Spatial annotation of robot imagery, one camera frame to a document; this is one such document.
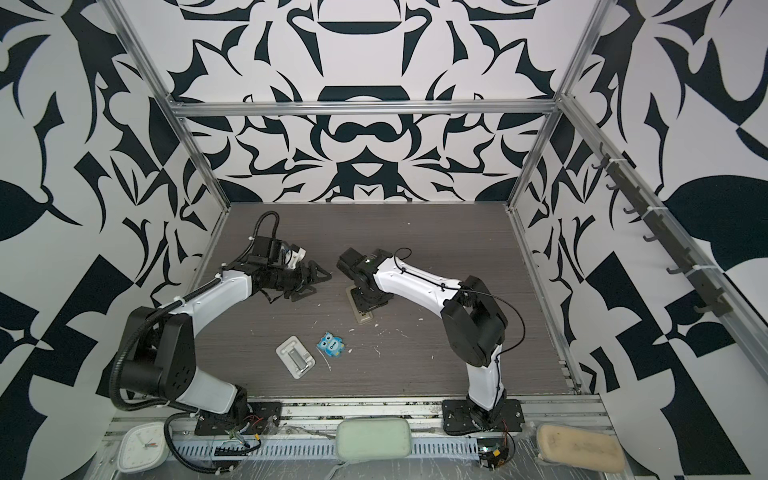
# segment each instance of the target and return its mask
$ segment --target clock face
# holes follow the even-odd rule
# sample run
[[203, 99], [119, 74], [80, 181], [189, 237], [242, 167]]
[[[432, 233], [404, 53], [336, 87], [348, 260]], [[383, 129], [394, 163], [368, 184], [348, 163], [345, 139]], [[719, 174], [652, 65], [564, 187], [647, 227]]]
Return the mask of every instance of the clock face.
[[136, 472], [162, 463], [168, 450], [163, 437], [163, 423], [139, 425], [123, 437], [119, 466], [123, 472]]

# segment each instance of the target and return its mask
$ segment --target blue owl toy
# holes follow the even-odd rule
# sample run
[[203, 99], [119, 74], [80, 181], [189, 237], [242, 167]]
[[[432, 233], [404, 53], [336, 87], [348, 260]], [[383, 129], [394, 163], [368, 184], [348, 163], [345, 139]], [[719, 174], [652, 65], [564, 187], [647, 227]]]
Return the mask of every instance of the blue owl toy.
[[326, 335], [317, 344], [317, 348], [324, 351], [327, 356], [339, 356], [344, 350], [344, 344], [338, 336], [333, 336], [331, 332], [326, 332]]

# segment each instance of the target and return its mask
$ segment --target white plastic holder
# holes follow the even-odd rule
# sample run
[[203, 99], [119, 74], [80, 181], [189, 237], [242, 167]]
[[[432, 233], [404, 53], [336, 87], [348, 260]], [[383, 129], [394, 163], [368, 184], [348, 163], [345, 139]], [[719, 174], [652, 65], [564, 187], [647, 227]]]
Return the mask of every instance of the white plastic holder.
[[283, 364], [296, 380], [303, 377], [315, 366], [315, 359], [312, 354], [304, 348], [304, 345], [295, 335], [281, 343], [275, 349], [275, 353], [283, 360]]

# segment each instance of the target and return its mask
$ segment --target black hook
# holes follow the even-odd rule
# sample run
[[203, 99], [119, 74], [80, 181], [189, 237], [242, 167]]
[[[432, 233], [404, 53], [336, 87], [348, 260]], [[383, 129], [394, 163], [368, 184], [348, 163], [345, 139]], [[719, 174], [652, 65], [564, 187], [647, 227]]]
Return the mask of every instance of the black hook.
[[696, 311], [696, 313], [707, 313], [707, 312], [711, 312], [712, 310], [715, 310], [715, 307], [711, 305], [707, 305], [705, 307], [694, 305], [694, 310]]

